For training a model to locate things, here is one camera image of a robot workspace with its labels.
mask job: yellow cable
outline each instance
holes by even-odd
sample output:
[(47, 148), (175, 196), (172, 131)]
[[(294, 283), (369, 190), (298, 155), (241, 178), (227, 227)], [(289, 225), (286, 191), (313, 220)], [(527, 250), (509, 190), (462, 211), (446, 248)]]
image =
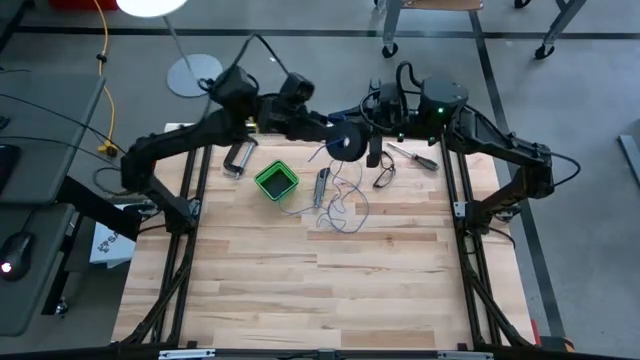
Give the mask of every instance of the yellow cable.
[[(107, 27), (107, 19), (104, 17), (104, 13), (102, 12), (102, 8), (100, 7), (98, 0), (93, 0), (93, 3), (96, 4), (96, 8), (100, 13), (100, 18), (102, 19), (102, 28), (104, 29), (104, 45), (100, 54), (102, 56), (106, 56), (107, 49), (109, 48), (109, 29)], [(98, 74), (102, 76), (102, 60), (98, 60)], [(105, 94), (107, 94), (107, 98), (109, 99), (109, 103), (111, 104), (111, 124), (109, 125), (109, 134), (107, 136), (107, 139), (105, 139), (104, 141), (104, 145), (98, 147), (98, 151), (100, 152), (106, 152), (107, 148), (114, 147), (111, 144), (111, 138), (113, 137), (113, 128), (116, 122), (116, 106), (113, 102), (113, 98), (111, 97), (111, 92), (106, 85), (104, 86), (104, 92)]]

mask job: green container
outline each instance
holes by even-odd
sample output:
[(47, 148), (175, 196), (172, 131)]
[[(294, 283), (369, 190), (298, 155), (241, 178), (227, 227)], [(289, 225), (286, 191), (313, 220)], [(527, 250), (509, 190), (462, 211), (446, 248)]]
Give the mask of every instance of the green container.
[(279, 201), (298, 185), (298, 177), (280, 160), (274, 161), (253, 180), (272, 201)]

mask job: small metal tool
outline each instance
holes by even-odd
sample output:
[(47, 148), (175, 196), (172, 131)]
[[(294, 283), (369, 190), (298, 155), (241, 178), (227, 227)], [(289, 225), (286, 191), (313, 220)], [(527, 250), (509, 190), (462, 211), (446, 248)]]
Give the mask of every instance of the small metal tool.
[(396, 144), (393, 143), (387, 143), (387, 145), (389, 145), (389, 147), (399, 151), (400, 153), (404, 154), (405, 156), (409, 157), (411, 160), (417, 162), (418, 164), (424, 166), (425, 168), (431, 170), (431, 171), (437, 171), (439, 166), (438, 164), (433, 161), (433, 160), (429, 160), (427, 158), (424, 158), (416, 153), (410, 153), (407, 150), (399, 147)]
[(231, 149), (229, 149), (227, 156), (224, 158), (224, 168), (230, 175), (234, 176), (236, 180), (240, 179), (240, 176), (242, 176), (242, 174), (244, 173), (244, 167), (247, 165), (253, 149), (258, 146), (258, 142), (251, 137), (247, 140), (247, 142), (249, 143), (249, 147), (244, 153), (244, 156), (242, 157), (239, 165), (233, 165), (233, 160), (235, 160), (238, 152), (240, 151), (240, 148), (242, 148), (242, 144), (233, 145)]
[(319, 208), (322, 206), (322, 199), (324, 199), (324, 190), (327, 187), (327, 179), (329, 178), (329, 168), (324, 168), (318, 171), (316, 177), (316, 187), (313, 190), (313, 207)]

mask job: wooden tabletop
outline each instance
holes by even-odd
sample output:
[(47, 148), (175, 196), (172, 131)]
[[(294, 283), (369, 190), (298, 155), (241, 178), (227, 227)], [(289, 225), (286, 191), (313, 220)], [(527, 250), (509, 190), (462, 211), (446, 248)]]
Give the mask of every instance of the wooden tabletop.
[[(351, 194), (344, 201), (345, 229), (354, 229), (367, 213), (368, 218), (357, 233), (341, 234), (326, 222), (316, 227), (323, 210), (282, 213), (253, 180), (271, 162), (282, 160), (300, 178), (283, 208), (309, 207), (316, 174), (330, 162), (327, 152), (308, 162), (319, 144), (256, 138), (260, 145), (238, 181), (221, 169), (228, 148), (213, 150), (181, 343), (256, 349), (455, 349), (461, 342), (471, 347), (443, 170), (430, 172), (389, 150), (397, 174), (389, 187), (373, 189), (380, 169), (365, 168), (363, 158), (360, 188), (368, 206), (359, 194)], [(423, 141), (402, 146), (442, 163), (439, 146), (427, 147)], [(157, 165), (156, 175), (174, 193), (185, 159), (182, 154)], [(476, 198), (495, 191), (493, 160), (485, 155), (467, 160)], [(356, 164), (345, 163), (340, 175), (355, 182), (359, 171)], [(325, 206), (335, 193), (329, 183)], [(145, 226), (163, 221), (160, 216)], [(485, 236), (484, 244), (498, 305), (533, 341), (512, 244), (498, 234)], [(156, 301), (168, 246), (163, 229), (139, 237), (113, 340), (129, 335)], [(488, 339), (481, 305), (478, 313)], [(169, 305), (165, 335), (172, 314)]]

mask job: gray floor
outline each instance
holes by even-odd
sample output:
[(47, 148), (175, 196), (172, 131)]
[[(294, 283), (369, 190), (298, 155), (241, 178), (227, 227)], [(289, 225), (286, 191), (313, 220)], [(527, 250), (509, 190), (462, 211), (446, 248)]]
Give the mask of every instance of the gray floor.
[[(485, 31), (546, 31), (557, 14), (555, 1), (534, 1), (522, 11), (512, 1), (486, 1), (480, 19)], [(369, 0), (191, 0), (172, 18), (178, 27), (216, 29), (381, 29)], [(574, 19), (572, 32), (640, 32), (640, 3), (633, 0), (590, 0)], [(124, 14), (110, 14), (112, 27), (161, 27)], [(56, 14), (38, 9), (23, 24), (98, 26), (95, 13)], [(403, 11), (401, 30), (470, 31), (466, 13)], [(164, 36), (112, 36), (107, 84), (117, 106), (115, 140), (130, 145), (138, 136), (159, 132), (167, 122), (194, 121), (205, 100), (175, 97), (165, 86), (167, 69), (178, 55)], [(228, 65), (241, 37), (185, 37), (187, 52), (210, 53)], [(289, 69), (316, 84), (310, 106), (327, 112), (352, 106), (369, 78), (391, 79), (396, 65), (411, 61), (420, 77), (449, 74), (470, 91), (470, 103), (492, 117), (474, 40), (399, 38), (399, 53), (380, 56), (378, 38), (271, 37), (273, 48)], [(532, 208), (568, 336), (579, 351), (640, 357), (640, 268), (634, 265), (640, 243), (633, 224), (640, 212), (640, 190), (615, 138), (640, 131), (639, 41), (566, 40), (543, 62), (531, 60), (539, 41), (488, 40), (487, 47), (507, 121), (521, 137), (549, 145), (575, 157), (583, 172), (559, 187), (552, 197), (533, 201)], [(92, 35), (16, 34), (0, 54), (7, 68), (95, 72), (102, 37)], [(264, 91), (283, 80), (275, 63), (257, 44), (243, 66)], [(108, 128), (109, 107), (101, 99), (92, 125)], [(93, 136), (83, 146), (92, 150)], [(101, 166), (79, 155), (72, 174), (90, 184)], [(498, 164), (501, 181), (507, 173)], [(569, 164), (555, 162), (562, 178)], [(116, 187), (116, 178), (105, 176)], [(520, 273), (532, 317), (548, 331), (531, 259), (519, 221), (512, 231), (518, 243)], [(0, 340), (0, 353), (33, 349), (92, 346), (106, 343), (113, 327), (123, 272), (91, 270), (78, 279), (76, 306), (62, 321), (36, 317), (19, 341)], [(91, 319), (87, 330), (86, 319)], [(44, 340), (35, 339), (53, 334)]]

